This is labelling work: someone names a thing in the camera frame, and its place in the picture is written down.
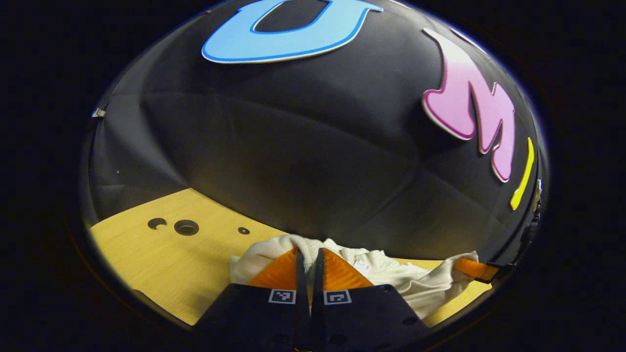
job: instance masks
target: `black fabric dome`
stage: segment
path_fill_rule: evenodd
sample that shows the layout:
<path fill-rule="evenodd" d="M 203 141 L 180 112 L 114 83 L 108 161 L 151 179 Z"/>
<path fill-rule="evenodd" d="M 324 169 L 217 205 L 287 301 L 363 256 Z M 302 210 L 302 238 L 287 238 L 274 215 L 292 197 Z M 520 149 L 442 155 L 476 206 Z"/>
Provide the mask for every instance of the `black fabric dome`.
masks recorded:
<path fill-rule="evenodd" d="M 207 38 L 252 2 L 224 3 L 184 24 L 105 95 L 88 169 L 92 222 L 192 187 L 280 230 L 389 256 L 476 250 L 488 261 L 515 243 L 545 152 L 529 105 L 497 62 L 437 19 L 382 0 L 368 0 L 384 11 L 369 13 L 337 50 L 262 64 L 205 59 Z M 326 4 L 284 3 L 257 30 L 305 26 Z M 423 28 L 462 48 L 513 102 L 508 182 L 477 137 L 455 138 L 424 112 L 422 95 L 441 86 L 443 62 Z M 539 155 L 513 211 L 527 138 Z"/>

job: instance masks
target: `blue foam letter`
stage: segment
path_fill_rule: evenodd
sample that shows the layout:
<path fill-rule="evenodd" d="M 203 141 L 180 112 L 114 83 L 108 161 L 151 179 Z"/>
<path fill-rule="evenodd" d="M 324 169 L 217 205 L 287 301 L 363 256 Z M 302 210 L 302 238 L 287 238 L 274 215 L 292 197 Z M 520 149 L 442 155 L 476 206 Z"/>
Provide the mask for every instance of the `blue foam letter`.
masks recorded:
<path fill-rule="evenodd" d="M 239 9 L 202 47 L 217 63 L 266 63 L 314 56 L 349 43 L 369 10 L 382 8 L 359 0 L 323 0 L 328 4 L 307 26 L 282 32 L 258 32 L 261 20 L 292 0 L 261 0 Z"/>

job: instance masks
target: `white garment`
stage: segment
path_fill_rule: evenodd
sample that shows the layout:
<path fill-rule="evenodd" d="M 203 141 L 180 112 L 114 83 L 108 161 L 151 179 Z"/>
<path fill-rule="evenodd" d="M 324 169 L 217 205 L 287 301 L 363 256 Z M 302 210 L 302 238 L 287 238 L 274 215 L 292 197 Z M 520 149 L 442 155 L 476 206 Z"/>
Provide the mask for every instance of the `white garment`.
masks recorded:
<path fill-rule="evenodd" d="M 297 235 L 284 235 L 253 244 L 242 257 L 231 256 L 230 282 L 247 284 L 274 259 L 294 247 L 298 247 L 304 256 L 304 270 L 309 281 L 313 280 L 313 271 L 310 269 L 321 247 L 328 248 L 351 265 L 358 260 L 369 264 L 367 279 L 374 285 L 394 286 L 420 319 L 433 314 L 461 294 L 473 280 L 471 276 L 453 269 L 456 260 L 463 257 L 478 261 L 474 251 L 450 257 L 438 267 L 426 270 L 411 263 L 400 265 L 397 260 L 385 256 L 384 251 L 342 247 L 332 239 L 322 242 Z"/>

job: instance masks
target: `pink foam letter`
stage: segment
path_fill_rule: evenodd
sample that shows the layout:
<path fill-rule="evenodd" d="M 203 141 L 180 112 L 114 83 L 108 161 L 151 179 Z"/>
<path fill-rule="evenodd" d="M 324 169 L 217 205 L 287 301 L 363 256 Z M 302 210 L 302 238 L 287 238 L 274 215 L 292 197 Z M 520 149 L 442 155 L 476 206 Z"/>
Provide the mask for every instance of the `pink foam letter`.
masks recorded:
<path fill-rule="evenodd" d="M 500 144 L 493 148 L 491 166 L 498 178 L 507 182 L 511 177 L 515 147 L 515 108 L 511 99 L 498 83 L 489 89 L 483 75 L 461 48 L 430 29 L 423 30 L 437 41 L 443 55 L 441 89 L 424 92 L 424 110 L 456 138 L 470 140 L 475 131 L 470 112 L 470 97 L 473 96 L 480 129 L 478 149 L 482 154 L 489 152 L 501 126 Z"/>

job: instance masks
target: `garment label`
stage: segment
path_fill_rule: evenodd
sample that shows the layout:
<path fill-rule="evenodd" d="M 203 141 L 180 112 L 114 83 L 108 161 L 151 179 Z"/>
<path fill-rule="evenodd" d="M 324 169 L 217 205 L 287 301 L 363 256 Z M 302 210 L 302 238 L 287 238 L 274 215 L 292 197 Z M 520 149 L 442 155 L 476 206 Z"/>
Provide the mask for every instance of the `garment label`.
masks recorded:
<path fill-rule="evenodd" d="M 369 268 L 371 267 L 369 264 L 365 264 L 364 261 L 362 260 L 358 260 L 356 261 L 356 263 L 354 263 L 354 268 L 361 273 L 361 275 L 367 277 L 367 272 L 369 271 Z"/>

